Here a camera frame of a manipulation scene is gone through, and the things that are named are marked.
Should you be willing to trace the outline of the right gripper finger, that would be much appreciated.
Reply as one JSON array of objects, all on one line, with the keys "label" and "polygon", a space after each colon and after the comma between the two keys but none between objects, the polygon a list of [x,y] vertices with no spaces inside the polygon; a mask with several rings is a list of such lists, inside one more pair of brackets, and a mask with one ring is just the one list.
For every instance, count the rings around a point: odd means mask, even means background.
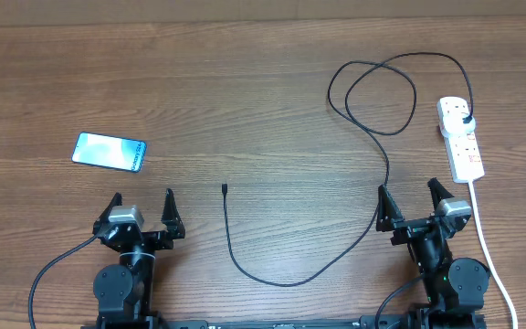
[{"label": "right gripper finger", "polygon": [[454,195],[446,190],[437,178],[431,178],[427,182],[427,186],[429,188],[435,210],[445,210],[448,204],[454,200]]},{"label": "right gripper finger", "polygon": [[380,185],[378,187],[376,230],[381,232],[392,231],[395,230],[398,223],[403,221],[404,216],[386,185]]}]

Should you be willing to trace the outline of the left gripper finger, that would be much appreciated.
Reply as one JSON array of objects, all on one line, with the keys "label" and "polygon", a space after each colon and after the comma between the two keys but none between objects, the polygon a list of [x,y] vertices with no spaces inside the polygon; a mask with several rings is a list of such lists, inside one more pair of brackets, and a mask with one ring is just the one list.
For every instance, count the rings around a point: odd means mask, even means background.
[{"label": "left gripper finger", "polygon": [[111,199],[110,203],[107,205],[107,207],[103,210],[103,212],[100,214],[99,218],[98,218],[98,221],[100,223],[106,223],[109,221],[109,216],[110,216],[110,213],[111,211],[116,207],[116,206],[121,206],[122,205],[122,196],[121,196],[121,193],[116,193],[113,198]]},{"label": "left gripper finger", "polygon": [[184,239],[185,227],[177,210],[174,199],[174,191],[167,188],[161,222],[166,226],[167,235],[170,239]]}]

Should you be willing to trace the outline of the Samsung Galaxy smartphone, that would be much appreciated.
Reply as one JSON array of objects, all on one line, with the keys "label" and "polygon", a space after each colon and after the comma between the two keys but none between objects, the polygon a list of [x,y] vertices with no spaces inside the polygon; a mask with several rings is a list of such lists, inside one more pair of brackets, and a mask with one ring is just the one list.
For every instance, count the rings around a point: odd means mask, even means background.
[{"label": "Samsung Galaxy smartphone", "polygon": [[82,132],[76,141],[71,161],[137,173],[147,151],[144,141]]}]

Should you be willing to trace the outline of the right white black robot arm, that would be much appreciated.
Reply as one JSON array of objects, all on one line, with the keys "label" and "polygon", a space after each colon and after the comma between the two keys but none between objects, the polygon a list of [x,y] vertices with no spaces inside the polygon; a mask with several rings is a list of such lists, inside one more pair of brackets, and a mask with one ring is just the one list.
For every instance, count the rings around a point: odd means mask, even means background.
[{"label": "right white black robot arm", "polygon": [[[407,220],[386,185],[378,187],[376,229],[391,232],[391,244],[405,245],[418,276],[392,292],[379,306],[375,328],[484,328],[476,311],[484,306],[490,270],[472,258],[455,259],[447,241],[469,222],[472,207],[468,201],[448,192],[437,179],[427,182],[433,211],[425,218]],[[385,320],[383,310],[401,292],[422,282],[427,302],[416,303],[402,315]]]}]

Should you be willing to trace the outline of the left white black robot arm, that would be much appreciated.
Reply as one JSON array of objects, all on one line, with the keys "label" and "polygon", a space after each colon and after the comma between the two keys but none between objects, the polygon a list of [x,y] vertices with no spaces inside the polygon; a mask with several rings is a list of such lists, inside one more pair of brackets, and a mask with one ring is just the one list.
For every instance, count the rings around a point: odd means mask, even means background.
[{"label": "left white black robot arm", "polygon": [[141,210],[124,206],[117,193],[93,224],[101,244],[119,254],[119,262],[101,269],[93,281],[98,300],[97,328],[165,328],[161,314],[152,309],[155,253],[172,249],[185,237],[174,192],[165,190],[163,230],[144,231]]}]

